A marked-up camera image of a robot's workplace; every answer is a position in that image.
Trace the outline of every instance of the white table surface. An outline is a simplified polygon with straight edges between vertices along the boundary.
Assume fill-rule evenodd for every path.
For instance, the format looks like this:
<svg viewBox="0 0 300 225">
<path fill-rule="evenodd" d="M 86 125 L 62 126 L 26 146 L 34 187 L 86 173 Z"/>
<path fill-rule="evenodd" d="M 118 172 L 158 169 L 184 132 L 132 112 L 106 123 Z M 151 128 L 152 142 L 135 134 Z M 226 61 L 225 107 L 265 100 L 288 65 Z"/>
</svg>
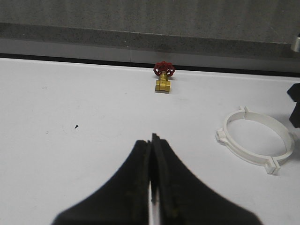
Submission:
<svg viewBox="0 0 300 225">
<path fill-rule="evenodd" d="M 101 187 L 136 140 L 157 133 L 201 181 L 263 224 L 298 225 L 299 142 L 273 176 L 232 154 L 215 132 L 246 105 L 300 137 L 286 93 L 300 79 L 178 70 L 169 94 L 155 93 L 156 79 L 149 68 L 0 59 L 0 224 L 49 225 Z M 231 132 L 254 152 L 284 152 L 256 122 L 233 122 Z"/>
</svg>

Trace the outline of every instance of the granite countertop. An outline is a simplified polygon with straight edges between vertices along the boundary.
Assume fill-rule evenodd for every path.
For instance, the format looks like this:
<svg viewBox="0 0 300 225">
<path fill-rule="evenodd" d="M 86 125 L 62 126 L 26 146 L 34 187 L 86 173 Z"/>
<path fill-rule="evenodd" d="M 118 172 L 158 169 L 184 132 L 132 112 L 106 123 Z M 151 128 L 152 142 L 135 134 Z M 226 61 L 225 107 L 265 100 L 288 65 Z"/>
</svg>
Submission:
<svg viewBox="0 0 300 225">
<path fill-rule="evenodd" d="M 299 0 L 0 0 L 0 38 L 299 63 L 299 11 Z"/>
</svg>

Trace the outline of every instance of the gate valve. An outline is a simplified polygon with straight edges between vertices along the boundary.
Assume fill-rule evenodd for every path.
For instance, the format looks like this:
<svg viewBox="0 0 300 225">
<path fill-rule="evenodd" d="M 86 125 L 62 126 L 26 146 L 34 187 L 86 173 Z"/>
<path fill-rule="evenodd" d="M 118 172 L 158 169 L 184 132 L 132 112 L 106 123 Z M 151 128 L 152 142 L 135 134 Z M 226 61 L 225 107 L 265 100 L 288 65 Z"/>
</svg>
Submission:
<svg viewBox="0 0 300 225">
<path fill-rule="evenodd" d="M 154 73 L 159 76 L 159 79 L 156 81 L 155 91 L 164 90 L 169 92 L 171 88 L 171 82 L 168 81 L 168 77 L 172 76 L 175 72 L 175 68 L 170 62 L 158 62 L 155 64 Z"/>
</svg>

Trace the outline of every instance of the black object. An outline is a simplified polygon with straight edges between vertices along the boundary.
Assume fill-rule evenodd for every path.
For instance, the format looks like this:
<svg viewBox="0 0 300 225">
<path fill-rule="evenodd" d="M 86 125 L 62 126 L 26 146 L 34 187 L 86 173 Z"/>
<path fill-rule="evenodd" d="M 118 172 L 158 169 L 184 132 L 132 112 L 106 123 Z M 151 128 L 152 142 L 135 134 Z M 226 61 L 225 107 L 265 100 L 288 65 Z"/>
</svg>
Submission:
<svg viewBox="0 0 300 225">
<path fill-rule="evenodd" d="M 290 122 L 295 128 L 300 128 L 300 83 L 293 84 L 293 86 L 287 91 L 287 93 L 294 102 L 297 102 L 290 116 Z"/>
<path fill-rule="evenodd" d="M 261 225 L 251 212 L 216 194 L 198 180 L 166 140 L 153 134 L 159 201 L 165 225 Z"/>
<path fill-rule="evenodd" d="M 60 213 L 53 225 L 147 225 L 150 144 L 137 141 L 120 169 L 98 191 Z"/>
<path fill-rule="evenodd" d="M 166 140 L 137 141 L 122 167 L 97 192 L 59 214 L 54 225 L 147 225 L 148 185 L 159 189 L 163 225 L 261 225 L 251 212 L 199 181 Z"/>
</svg>

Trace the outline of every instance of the plastic ring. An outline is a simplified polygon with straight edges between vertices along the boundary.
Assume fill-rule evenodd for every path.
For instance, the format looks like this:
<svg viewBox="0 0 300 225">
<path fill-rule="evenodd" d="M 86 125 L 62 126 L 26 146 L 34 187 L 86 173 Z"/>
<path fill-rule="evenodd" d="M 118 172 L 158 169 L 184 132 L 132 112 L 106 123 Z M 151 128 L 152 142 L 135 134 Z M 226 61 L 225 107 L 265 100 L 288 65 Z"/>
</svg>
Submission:
<svg viewBox="0 0 300 225">
<path fill-rule="evenodd" d="M 281 137 L 285 144 L 285 154 L 276 157 L 260 155 L 252 153 L 236 143 L 230 136 L 227 125 L 233 120 L 240 119 L 256 121 L 274 130 Z M 216 139 L 219 142 L 224 143 L 235 155 L 241 159 L 255 165 L 264 166 L 267 174 L 272 175 L 277 174 L 278 170 L 280 169 L 280 165 L 286 162 L 287 158 L 294 151 L 295 146 L 293 135 L 282 123 L 268 115 L 251 112 L 247 109 L 247 107 L 244 109 L 240 107 L 240 110 L 235 111 L 226 117 L 223 123 L 223 128 L 217 130 Z"/>
</svg>

